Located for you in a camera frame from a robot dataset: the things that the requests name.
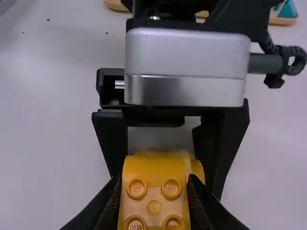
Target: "metal rod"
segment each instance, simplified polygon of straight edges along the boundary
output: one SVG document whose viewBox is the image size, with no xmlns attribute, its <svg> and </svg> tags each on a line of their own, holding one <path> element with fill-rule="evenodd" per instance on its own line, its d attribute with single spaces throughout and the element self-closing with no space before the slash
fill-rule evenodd
<svg viewBox="0 0 307 230">
<path fill-rule="evenodd" d="M 123 80 L 115 80 L 115 89 L 124 90 L 125 82 Z"/>
<path fill-rule="evenodd" d="M 283 67 L 283 59 L 279 55 L 251 53 L 248 73 L 276 74 Z"/>
</svg>

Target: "silver motor housing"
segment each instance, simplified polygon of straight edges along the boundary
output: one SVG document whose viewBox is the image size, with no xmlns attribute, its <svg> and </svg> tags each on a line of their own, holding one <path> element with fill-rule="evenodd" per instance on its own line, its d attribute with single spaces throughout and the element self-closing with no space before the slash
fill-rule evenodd
<svg viewBox="0 0 307 230">
<path fill-rule="evenodd" d="M 132 29 L 126 34 L 125 102 L 240 107 L 250 46 L 241 34 Z"/>
</svg>

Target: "black bracket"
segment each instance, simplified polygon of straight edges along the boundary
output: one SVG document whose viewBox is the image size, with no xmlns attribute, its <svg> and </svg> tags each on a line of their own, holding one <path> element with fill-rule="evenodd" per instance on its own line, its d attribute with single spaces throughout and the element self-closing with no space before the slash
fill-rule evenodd
<svg viewBox="0 0 307 230">
<path fill-rule="evenodd" d="M 126 104 L 123 69 L 100 69 L 96 89 L 102 109 L 92 114 L 93 125 L 111 176 L 121 173 L 128 154 L 128 127 L 180 127 L 186 116 L 199 116 L 192 131 L 196 158 L 206 173 L 209 191 L 221 199 L 224 183 L 249 125 L 248 101 L 240 108 L 146 107 Z"/>
</svg>

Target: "yellow lego brick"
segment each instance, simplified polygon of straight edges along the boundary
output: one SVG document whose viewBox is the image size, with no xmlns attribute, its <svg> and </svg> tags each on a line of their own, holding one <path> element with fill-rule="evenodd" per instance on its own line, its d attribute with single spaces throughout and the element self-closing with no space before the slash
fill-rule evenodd
<svg viewBox="0 0 307 230">
<path fill-rule="evenodd" d="M 187 179 L 205 183 L 201 163 L 187 151 L 146 150 L 127 156 L 118 230 L 190 230 Z"/>
</svg>

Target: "teal object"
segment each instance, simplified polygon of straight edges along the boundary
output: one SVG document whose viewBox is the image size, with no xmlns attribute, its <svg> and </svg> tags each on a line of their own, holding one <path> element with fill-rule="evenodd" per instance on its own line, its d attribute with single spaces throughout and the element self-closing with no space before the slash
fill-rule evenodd
<svg viewBox="0 0 307 230">
<path fill-rule="evenodd" d="M 278 17 L 279 18 L 296 18 L 296 16 L 297 16 L 297 10 L 296 10 L 293 0 L 287 0 L 282 10 L 279 12 Z"/>
</svg>

